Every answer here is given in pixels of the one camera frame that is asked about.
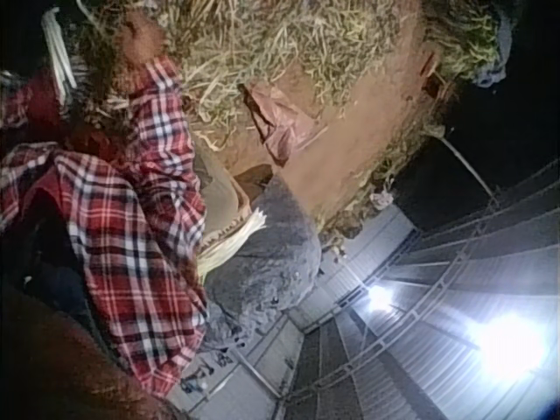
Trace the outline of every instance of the red plaid shirt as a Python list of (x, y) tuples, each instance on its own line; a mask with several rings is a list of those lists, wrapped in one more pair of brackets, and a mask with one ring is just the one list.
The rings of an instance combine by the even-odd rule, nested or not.
[[(206, 302), (194, 266), (205, 206), (174, 65), (145, 68), (131, 96), (134, 132), (108, 164), (56, 143), (20, 144), (2, 162), (0, 234), (46, 188), (66, 219), (101, 322), (143, 387), (164, 396), (204, 335)], [(26, 121), (28, 87), (3, 98), (2, 126)]]

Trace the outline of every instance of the dark sky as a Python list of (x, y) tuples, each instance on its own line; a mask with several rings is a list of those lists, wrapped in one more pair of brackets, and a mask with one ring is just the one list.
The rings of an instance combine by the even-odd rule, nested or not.
[[(528, 0), (514, 32), (507, 78), (483, 89), (470, 85), (445, 123), (448, 140), (492, 187), (505, 189), (558, 156), (560, 2)], [(428, 230), (486, 204), (462, 164), (430, 140), (398, 177), (397, 204)]]

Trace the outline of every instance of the bright light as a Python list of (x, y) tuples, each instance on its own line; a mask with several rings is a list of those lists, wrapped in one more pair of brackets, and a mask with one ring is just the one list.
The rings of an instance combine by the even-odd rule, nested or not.
[(513, 314), (483, 325), (477, 333), (484, 369), (499, 380), (517, 380), (543, 361), (538, 325)]
[(393, 299), (393, 294), (381, 287), (373, 286), (369, 290), (369, 309), (372, 311), (386, 311), (391, 310), (391, 301)]

